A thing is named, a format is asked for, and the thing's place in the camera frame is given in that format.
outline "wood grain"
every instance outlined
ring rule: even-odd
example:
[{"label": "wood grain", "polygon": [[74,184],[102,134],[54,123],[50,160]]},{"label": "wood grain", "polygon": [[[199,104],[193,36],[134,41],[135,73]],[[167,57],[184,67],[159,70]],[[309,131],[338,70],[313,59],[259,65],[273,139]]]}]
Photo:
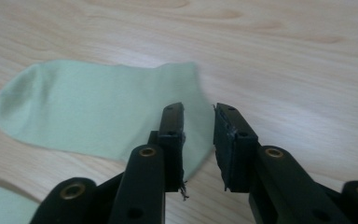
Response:
[{"label": "wood grain", "polygon": [[[237,107],[263,145],[315,180],[358,179],[358,1],[0,1],[0,89],[32,63],[74,59],[154,67],[194,61],[213,103]],[[16,142],[0,132],[0,185],[41,201],[57,183],[97,183],[125,164]],[[252,223],[223,191],[213,155],[167,198],[167,223]]]}]

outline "wooden table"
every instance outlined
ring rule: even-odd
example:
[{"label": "wooden table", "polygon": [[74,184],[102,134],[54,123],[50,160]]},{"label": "wooden table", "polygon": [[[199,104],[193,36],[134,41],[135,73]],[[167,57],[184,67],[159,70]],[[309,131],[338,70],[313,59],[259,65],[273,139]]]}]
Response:
[{"label": "wooden table", "polygon": [[[262,145],[290,151],[335,190],[358,179],[358,1],[0,0],[0,89],[32,63],[155,67],[194,61],[208,99],[237,107]],[[0,186],[41,201],[59,182],[98,184],[125,163],[47,150],[0,132]],[[252,223],[214,155],[168,194],[167,223]]]}]

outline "light wood surface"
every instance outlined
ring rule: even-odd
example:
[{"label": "light wood surface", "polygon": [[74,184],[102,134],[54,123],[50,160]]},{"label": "light wood surface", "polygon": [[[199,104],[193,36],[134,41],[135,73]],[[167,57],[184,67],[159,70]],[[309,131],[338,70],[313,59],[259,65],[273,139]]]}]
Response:
[{"label": "light wood surface", "polygon": [[[358,179],[358,1],[0,0],[0,89],[32,63],[155,67],[193,61],[212,103],[237,107],[335,190]],[[24,145],[0,132],[0,186],[41,201],[59,182],[98,184],[125,163]],[[253,223],[223,191],[214,155],[168,194],[167,223]]]}]

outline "green cloth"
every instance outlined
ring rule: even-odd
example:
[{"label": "green cloth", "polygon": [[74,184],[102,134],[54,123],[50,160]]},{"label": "green cloth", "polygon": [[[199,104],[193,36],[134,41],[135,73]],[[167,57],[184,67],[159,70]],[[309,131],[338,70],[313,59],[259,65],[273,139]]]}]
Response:
[{"label": "green cloth", "polygon": [[0,188],[0,224],[25,224],[31,221],[38,203]]},{"label": "green cloth", "polygon": [[127,161],[182,102],[185,178],[213,148],[213,107],[193,63],[157,68],[58,60],[20,72],[0,91],[0,129],[25,143]]}]

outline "tabletop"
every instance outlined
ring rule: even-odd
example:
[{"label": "tabletop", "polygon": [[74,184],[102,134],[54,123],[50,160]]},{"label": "tabletop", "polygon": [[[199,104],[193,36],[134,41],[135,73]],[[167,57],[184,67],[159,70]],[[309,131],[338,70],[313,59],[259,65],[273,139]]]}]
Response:
[{"label": "tabletop", "polygon": [[[212,103],[235,106],[262,145],[331,189],[358,180],[358,1],[1,0],[0,90],[48,60],[156,67],[194,62]],[[125,162],[48,150],[0,131],[0,186],[41,202],[59,182],[98,184]],[[167,223],[254,223],[224,192],[214,154],[167,195]]]}]

